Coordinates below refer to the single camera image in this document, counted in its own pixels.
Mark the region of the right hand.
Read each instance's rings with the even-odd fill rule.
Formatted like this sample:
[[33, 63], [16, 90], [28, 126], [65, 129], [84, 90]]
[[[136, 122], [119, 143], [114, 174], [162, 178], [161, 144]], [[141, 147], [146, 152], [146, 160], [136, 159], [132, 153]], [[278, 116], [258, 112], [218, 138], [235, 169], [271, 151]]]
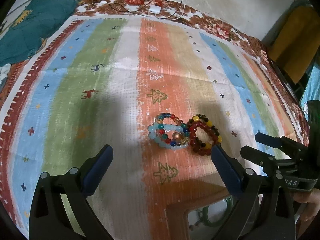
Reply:
[[312, 189], [310, 192], [296, 192], [293, 199], [298, 203], [307, 204], [304, 211], [300, 215], [300, 219], [304, 222], [313, 220], [318, 211], [320, 204], [320, 190]]

